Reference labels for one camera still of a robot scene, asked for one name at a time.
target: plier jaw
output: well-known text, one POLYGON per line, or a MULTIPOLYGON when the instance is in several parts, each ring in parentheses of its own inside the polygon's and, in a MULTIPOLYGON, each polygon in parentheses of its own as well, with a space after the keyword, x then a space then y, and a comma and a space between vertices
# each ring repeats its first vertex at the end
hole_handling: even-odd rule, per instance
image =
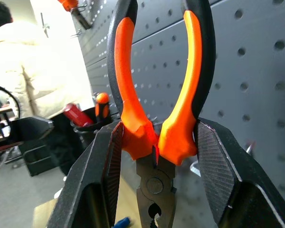
POLYGON ((136 192, 141 225, 142 228, 171 228, 176 208, 175 165, 161 156, 157 162, 155 153, 153 148, 152 154, 136 161, 136 172, 141 177, 136 192))

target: orange plier handle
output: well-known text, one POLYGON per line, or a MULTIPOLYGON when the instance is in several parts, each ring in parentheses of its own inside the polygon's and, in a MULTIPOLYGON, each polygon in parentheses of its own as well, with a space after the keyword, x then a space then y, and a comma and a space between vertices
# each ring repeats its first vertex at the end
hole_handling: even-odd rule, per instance
POLYGON ((206 101, 215 66, 215 34, 207 0, 183 0, 188 33, 188 66, 179 99, 162 126, 153 130, 138 101, 131 75, 131 47, 137 16, 136 0, 119 0, 108 33, 107 66, 112 94, 124 124, 123 149, 138 159, 158 144, 162 157, 180 165, 197 153, 192 132, 206 101))

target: blue tool handle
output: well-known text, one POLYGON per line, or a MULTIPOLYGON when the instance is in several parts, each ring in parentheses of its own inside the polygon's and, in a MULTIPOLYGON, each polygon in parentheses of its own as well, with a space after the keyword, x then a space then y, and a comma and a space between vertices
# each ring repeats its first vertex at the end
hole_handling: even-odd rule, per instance
POLYGON ((130 223, 131 223, 130 218, 125 217, 123 220, 117 222, 113 228, 127 228, 129 227, 130 223))

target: pegboard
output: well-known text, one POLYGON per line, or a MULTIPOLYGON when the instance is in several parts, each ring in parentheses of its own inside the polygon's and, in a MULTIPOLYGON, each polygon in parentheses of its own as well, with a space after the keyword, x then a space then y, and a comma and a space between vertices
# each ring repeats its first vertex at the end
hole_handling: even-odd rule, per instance
MULTIPOLYGON (((111 95, 106 39, 116 0, 87 2, 92 29, 78 37, 94 92, 111 95)), ((229 128, 285 199, 285 0, 210 1, 217 43, 212 87, 201 117, 229 128)), ((163 121, 171 113, 185 76, 187 33, 180 0, 139 0, 132 46, 132 75, 148 117, 163 121)), ((212 228, 201 179, 177 169, 177 211, 173 227, 212 228)), ((122 175, 136 188, 135 162, 123 153, 122 175)))

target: wooden surface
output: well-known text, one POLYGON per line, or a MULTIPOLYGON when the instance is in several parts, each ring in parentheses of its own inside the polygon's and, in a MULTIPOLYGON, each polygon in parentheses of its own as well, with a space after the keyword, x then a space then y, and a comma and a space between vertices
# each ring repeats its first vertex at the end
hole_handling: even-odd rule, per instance
MULTIPOLYGON (((56 201, 53 199, 35 208, 33 228, 45 228, 47 226, 56 201)), ((125 217, 130 217, 133 222, 132 228, 141 228, 136 195, 127 182, 120 178, 116 222, 125 217)))

